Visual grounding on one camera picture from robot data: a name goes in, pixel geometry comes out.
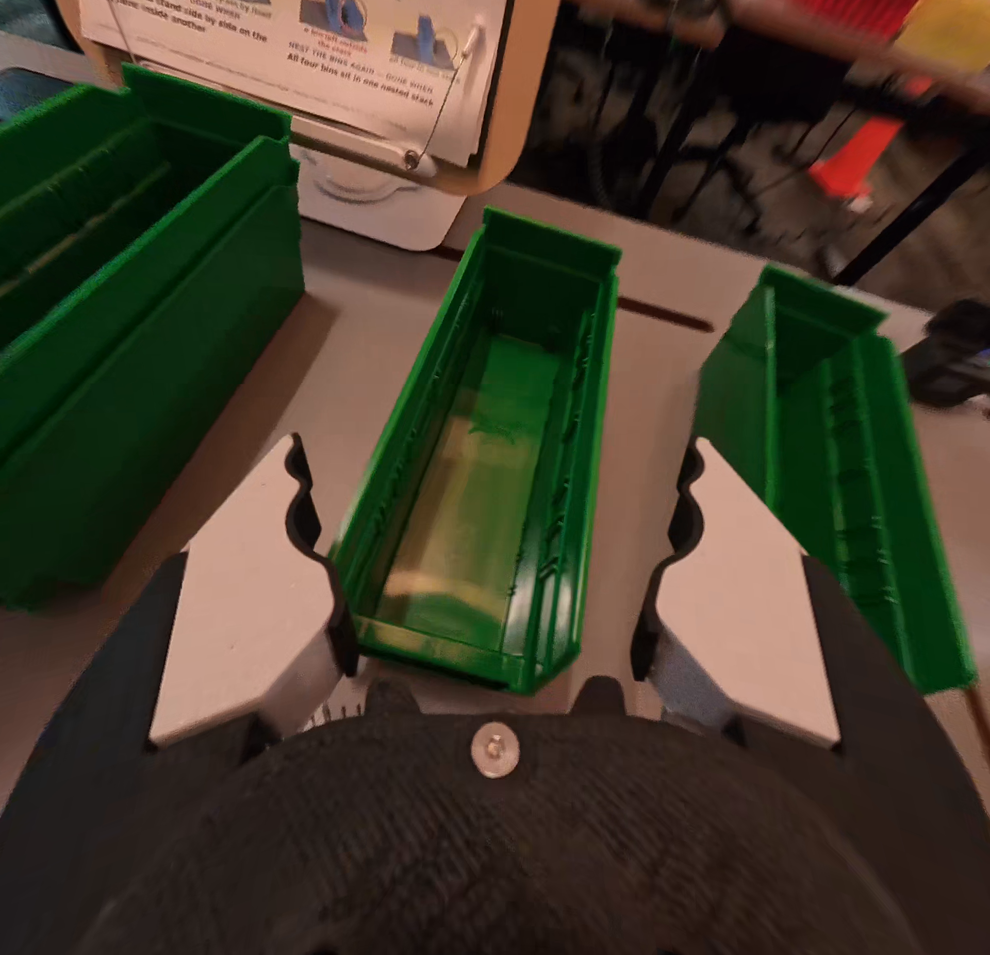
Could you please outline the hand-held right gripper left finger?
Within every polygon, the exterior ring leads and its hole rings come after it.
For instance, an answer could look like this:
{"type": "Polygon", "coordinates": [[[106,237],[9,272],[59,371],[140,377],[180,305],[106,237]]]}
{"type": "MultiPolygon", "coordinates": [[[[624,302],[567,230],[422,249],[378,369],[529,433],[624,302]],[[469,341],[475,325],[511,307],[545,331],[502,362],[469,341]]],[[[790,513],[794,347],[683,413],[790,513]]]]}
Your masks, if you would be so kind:
{"type": "Polygon", "coordinates": [[[249,715],[290,738],[354,676],[356,630],[336,567],[315,551],[312,489],[301,436],[288,434],[182,550],[155,746],[249,715]]]}

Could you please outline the orange object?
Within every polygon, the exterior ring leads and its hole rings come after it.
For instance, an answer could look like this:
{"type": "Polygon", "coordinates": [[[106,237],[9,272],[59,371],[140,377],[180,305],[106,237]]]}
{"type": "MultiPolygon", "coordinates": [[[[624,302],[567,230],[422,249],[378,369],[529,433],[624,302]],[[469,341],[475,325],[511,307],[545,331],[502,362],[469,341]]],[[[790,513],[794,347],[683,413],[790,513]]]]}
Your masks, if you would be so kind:
{"type": "Polygon", "coordinates": [[[903,121],[897,119],[868,119],[834,155],[811,165],[811,181],[835,200],[850,202],[868,197],[868,175],[903,127],[903,121]]]}

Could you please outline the yellow container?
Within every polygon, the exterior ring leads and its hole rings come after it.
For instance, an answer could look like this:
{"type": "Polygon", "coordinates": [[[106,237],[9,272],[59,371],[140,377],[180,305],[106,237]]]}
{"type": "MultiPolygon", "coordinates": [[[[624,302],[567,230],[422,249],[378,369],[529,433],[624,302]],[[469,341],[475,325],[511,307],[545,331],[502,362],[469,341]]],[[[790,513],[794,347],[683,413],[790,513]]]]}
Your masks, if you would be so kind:
{"type": "Polygon", "coordinates": [[[895,44],[959,71],[988,70],[989,0],[919,0],[895,44]]]}

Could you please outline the background table black legs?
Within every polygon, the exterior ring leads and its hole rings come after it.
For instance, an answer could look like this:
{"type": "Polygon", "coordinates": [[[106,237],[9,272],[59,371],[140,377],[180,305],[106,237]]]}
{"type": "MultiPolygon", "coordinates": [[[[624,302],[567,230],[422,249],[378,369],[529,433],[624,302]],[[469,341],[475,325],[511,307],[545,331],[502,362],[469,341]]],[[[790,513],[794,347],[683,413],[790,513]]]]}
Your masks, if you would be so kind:
{"type": "Polygon", "coordinates": [[[889,77],[929,77],[935,98],[946,99],[946,106],[910,102],[876,85],[859,83],[842,86],[837,97],[871,116],[900,120],[918,128],[930,124],[936,131],[953,133],[966,141],[958,157],[831,277],[835,284],[854,286],[978,171],[988,168],[988,76],[913,55],[897,48],[892,38],[823,18],[797,0],[714,0],[713,12],[704,18],[684,15],[672,0],[660,5],[648,0],[566,1],[641,30],[666,33],[698,46],[708,55],[690,81],[685,101],[630,206],[638,219],[649,216],[675,159],[681,157],[688,133],[711,97],[716,62],[724,56],[727,40],[739,32],[747,32],[767,46],[786,46],[791,53],[802,51],[813,58],[832,59],[846,69],[864,65],[889,77]]]}

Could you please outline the printed instruction sheet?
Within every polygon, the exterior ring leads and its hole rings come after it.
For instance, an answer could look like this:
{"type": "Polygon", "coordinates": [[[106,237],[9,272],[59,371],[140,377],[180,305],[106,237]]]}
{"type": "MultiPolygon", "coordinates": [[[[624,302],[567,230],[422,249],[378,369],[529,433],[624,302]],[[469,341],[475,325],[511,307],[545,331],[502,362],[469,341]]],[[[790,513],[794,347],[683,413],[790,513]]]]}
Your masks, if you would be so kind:
{"type": "Polygon", "coordinates": [[[427,155],[476,154],[509,0],[79,0],[85,39],[189,78],[347,125],[427,155]]]}

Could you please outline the black device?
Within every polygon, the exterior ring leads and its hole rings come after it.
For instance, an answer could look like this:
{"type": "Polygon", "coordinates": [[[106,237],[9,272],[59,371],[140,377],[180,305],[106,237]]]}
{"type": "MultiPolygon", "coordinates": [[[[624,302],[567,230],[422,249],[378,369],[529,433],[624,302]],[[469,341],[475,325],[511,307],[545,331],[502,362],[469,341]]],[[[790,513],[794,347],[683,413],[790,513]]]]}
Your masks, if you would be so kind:
{"type": "Polygon", "coordinates": [[[989,305],[963,298],[937,311],[901,361],[916,403],[950,409],[988,398],[989,305]]]}

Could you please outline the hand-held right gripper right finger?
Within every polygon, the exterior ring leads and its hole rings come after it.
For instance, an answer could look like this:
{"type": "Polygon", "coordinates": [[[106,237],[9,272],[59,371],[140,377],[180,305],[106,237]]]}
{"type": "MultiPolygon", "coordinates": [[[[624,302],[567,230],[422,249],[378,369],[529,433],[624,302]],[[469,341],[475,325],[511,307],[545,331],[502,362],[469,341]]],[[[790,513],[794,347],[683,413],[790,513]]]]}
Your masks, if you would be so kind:
{"type": "Polygon", "coordinates": [[[705,438],[689,443],[631,642],[662,718],[721,733],[742,718],[831,749],[839,725],[806,550],[705,438]]]}

